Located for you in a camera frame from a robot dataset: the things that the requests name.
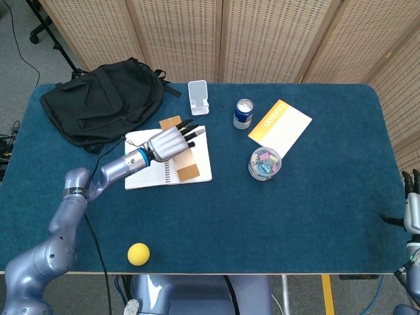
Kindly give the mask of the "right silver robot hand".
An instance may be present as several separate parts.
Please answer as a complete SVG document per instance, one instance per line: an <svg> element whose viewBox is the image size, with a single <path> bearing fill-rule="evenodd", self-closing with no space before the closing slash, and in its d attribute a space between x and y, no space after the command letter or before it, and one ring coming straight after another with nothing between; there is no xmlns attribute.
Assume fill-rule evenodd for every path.
<svg viewBox="0 0 420 315"><path fill-rule="evenodd" d="M406 206L404 216L402 218L388 217L380 213L381 219L390 225L402 227L408 234L412 236L419 235L419 170L413 169L413 177L402 171L404 178L404 192Z"/></svg>

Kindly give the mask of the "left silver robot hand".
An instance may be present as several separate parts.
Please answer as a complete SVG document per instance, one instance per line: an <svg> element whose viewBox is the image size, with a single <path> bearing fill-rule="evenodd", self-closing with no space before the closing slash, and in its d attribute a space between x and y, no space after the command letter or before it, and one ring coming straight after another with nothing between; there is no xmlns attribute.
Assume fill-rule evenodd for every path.
<svg viewBox="0 0 420 315"><path fill-rule="evenodd" d="M147 141L146 156L149 161L163 163L183 153L196 144L196 137L204 134L205 128L198 129L199 125L191 125L193 119L181 121Z"/></svg>

